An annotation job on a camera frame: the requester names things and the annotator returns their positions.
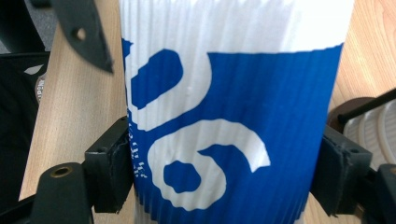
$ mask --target wooden table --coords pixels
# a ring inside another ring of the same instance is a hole
[[[125,115],[120,19],[117,0],[96,0],[115,58],[114,75],[82,61],[56,31],[21,199],[35,193],[40,175],[53,165],[83,161],[83,152]],[[356,0],[330,109],[396,87],[396,2]],[[119,215],[95,215],[96,223],[133,223],[133,194]],[[310,196],[305,223],[360,223],[353,216],[327,217]]]

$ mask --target paper cup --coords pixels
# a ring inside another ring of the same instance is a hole
[[[120,0],[136,223],[293,223],[351,0]]]

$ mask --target blue and white paper cup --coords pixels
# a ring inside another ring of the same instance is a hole
[[[120,0],[136,223],[293,223],[353,0]]]

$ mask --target wooden surface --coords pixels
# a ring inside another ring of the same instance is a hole
[[[83,62],[55,35],[21,198],[35,193],[39,176],[55,164],[83,161],[83,152],[125,115],[125,93],[117,0],[96,0],[115,59],[114,75]],[[361,96],[377,96],[396,87],[396,2],[357,0],[334,86],[330,109]],[[95,215],[96,223],[133,223],[133,196],[119,215]],[[353,216],[327,217],[310,196],[305,223],[360,223]]]

